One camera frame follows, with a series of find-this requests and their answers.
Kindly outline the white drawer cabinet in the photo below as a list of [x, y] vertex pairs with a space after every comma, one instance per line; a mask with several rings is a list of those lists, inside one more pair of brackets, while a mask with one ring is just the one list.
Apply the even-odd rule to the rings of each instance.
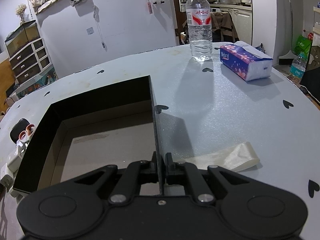
[[43, 38], [29, 42], [9, 59], [19, 85], [42, 74], [52, 66], [52, 61]]

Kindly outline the red white scissors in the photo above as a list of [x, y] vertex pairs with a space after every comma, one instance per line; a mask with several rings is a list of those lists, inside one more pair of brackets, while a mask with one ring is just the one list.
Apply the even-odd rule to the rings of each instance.
[[35, 132], [36, 126], [34, 124], [29, 124], [25, 130], [23, 130], [19, 136], [17, 141], [17, 146], [20, 146], [23, 150], [28, 146], [33, 134]]

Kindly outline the glass fish tank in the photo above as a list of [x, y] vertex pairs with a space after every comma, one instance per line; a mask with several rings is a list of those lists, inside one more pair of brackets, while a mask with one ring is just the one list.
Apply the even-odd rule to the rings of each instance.
[[5, 45], [10, 57], [31, 41], [40, 38], [39, 30], [35, 20], [24, 22], [5, 40]]

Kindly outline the black oval case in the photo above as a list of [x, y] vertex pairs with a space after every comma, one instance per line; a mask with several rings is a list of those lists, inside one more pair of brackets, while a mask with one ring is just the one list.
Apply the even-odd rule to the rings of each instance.
[[22, 118], [20, 119], [11, 129], [10, 131], [10, 139], [13, 141], [13, 143], [16, 143], [19, 135], [22, 131], [25, 131], [26, 127], [30, 124], [30, 122], [25, 119]]

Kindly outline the cream plastic bag roll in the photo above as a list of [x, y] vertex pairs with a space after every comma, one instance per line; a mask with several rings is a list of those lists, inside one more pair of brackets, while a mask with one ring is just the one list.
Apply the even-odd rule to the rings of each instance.
[[179, 161], [192, 163], [202, 170], [206, 170], [210, 165], [215, 165], [233, 172], [240, 172], [259, 164], [260, 158], [249, 142], [243, 142], [214, 153], [198, 155]]

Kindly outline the purple tissue pack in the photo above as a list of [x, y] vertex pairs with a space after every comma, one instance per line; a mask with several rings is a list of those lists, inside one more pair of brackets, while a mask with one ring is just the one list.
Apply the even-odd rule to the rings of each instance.
[[220, 61], [246, 82], [271, 76], [272, 57], [243, 41], [221, 46]]

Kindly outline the green-label bottle on floor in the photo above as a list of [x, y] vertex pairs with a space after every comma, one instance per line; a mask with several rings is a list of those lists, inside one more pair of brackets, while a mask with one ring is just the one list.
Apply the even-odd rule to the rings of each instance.
[[299, 81], [302, 79], [306, 71], [306, 61], [306, 55], [304, 53], [300, 53], [291, 63], [290, 74]]

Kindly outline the clear water bottle red label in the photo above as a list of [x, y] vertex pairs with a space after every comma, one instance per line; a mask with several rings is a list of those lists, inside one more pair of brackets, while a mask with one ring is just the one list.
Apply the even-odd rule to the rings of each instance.
[[196, 61], [212, 57], [212, 18], [207, 0], [187, 0], [186, 15], [191, 55]]

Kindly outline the white charger adapter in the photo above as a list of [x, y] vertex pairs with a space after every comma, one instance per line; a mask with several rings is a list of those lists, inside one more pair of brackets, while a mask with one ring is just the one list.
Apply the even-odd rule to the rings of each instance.
[[17, 198], [20, 194], [13, 189], [17, 171], [22, 162], [26, 146], [21, 141], [18, 141], [14, 152], [9, 154], [7, 162], [1, 168], [1, 184], [9, 192], [13, 198]]

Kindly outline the black cardboard box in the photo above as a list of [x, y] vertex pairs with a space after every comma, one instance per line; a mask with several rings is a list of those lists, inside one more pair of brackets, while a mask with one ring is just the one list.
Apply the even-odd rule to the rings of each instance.
[[151, 78], [106, 85], [52, 103], [36, 126], [13, 188], [32, 192], [105, 165], [159, 156]]

